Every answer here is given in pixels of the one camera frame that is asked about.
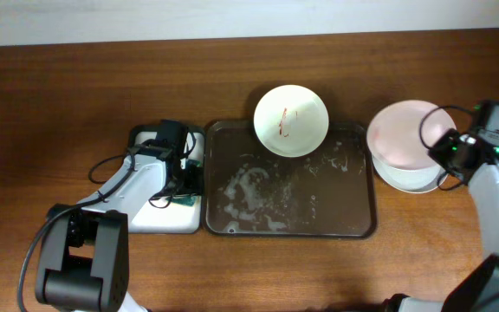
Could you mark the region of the green yellow sponge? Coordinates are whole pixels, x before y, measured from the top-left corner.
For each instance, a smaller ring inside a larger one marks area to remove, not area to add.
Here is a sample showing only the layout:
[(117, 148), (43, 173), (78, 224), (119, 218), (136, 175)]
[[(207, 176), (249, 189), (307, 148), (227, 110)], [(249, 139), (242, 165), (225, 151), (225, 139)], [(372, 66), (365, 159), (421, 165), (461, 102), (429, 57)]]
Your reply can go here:
[(196, 203), (196, 199), (198, 196), (177, 196), (176, 192), (172, 197), (172, 203), (184, 206), (192, 206)]

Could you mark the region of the pale blue plate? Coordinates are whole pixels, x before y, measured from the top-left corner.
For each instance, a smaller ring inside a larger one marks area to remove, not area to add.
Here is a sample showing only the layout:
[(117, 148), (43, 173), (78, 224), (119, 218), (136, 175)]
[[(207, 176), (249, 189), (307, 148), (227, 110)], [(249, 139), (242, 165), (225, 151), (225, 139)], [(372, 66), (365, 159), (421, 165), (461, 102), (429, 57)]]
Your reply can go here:
[(372, 156), (377, 174), (393, 188), (408, 193), (421, 194), (437, 189), (437, 180), (445, 180), (444, 169), (433, 166), (418, 170), (404, 170), (389, 166)]

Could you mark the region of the pink plate with red stain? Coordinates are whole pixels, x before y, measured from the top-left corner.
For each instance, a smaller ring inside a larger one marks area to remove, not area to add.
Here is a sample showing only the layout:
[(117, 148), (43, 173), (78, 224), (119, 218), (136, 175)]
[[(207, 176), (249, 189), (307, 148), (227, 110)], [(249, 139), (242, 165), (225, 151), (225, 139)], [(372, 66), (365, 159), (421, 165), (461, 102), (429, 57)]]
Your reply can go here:
[(407, 100), (379, 111), (366, 132), (372, 155), (383, 163), (404, 170), (425, 169), (436, 165), (427, 148), (456, 125), (437, 105), (428, 101)]

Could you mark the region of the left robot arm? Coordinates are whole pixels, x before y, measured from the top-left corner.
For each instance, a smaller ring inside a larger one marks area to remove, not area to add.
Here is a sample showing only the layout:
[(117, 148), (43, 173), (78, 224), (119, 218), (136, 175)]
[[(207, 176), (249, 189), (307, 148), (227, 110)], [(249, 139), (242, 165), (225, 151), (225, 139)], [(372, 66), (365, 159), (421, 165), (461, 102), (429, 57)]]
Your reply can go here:
[(202, 194), (203, 161), (131, 148), (123, 164), (94, 194), (75, 205), (54, 205), (36, 233), (40, 257), (35, 297), (59, 311), (141, 311), (129, 293), (131, 233), (191, 233), (188, 218), (171, 212), (177, 197)]

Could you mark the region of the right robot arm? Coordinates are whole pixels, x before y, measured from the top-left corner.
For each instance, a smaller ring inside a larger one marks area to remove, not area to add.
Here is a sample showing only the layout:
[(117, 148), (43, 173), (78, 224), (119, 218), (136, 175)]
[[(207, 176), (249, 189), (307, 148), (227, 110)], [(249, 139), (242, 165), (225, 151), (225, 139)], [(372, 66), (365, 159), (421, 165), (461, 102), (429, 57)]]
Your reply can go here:
[(499, 311), (499, 146), (472, 133), (447, 131), (428, 155), (468, 186), (485, 259), (441, 302), (396, 294), (382, 311)]

